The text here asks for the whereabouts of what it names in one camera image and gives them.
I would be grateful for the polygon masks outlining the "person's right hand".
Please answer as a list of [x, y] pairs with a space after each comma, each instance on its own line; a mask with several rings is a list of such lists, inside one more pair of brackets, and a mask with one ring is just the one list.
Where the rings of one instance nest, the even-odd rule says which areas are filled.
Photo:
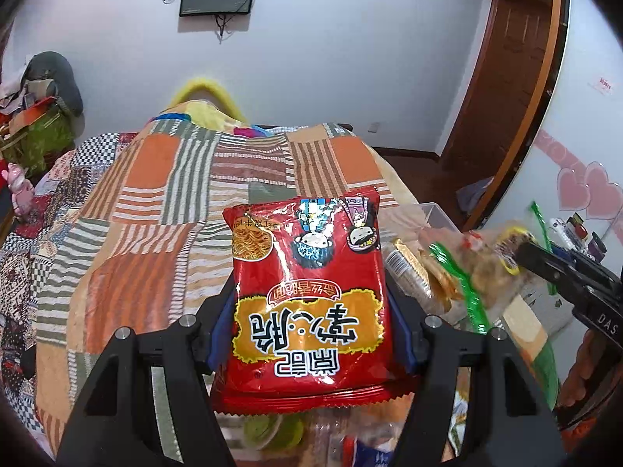
[[570, 407], [586, 397], [587, 382], [603, 355], [602, 336], [587, 330], [581, 346], [577, 349], [575, 362], [568, 372], [559, 394], [558, 404]]

